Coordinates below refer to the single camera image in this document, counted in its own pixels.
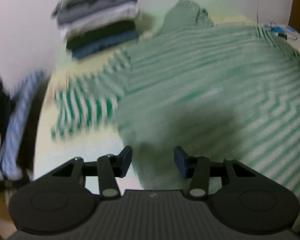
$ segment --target black garment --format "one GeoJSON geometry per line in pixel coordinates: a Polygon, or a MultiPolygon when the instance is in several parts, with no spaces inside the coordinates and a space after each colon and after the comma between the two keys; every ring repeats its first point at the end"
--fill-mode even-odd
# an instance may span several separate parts
{"type": "Polygon", "coordinates": [[[67,49],[77,50],[99,39],[105,38],[110,35],[116,35],[119,33],[131,31],[135,28],[136,26],[133,21],[116,22],[69,39],[67,41],[67,49]]]}

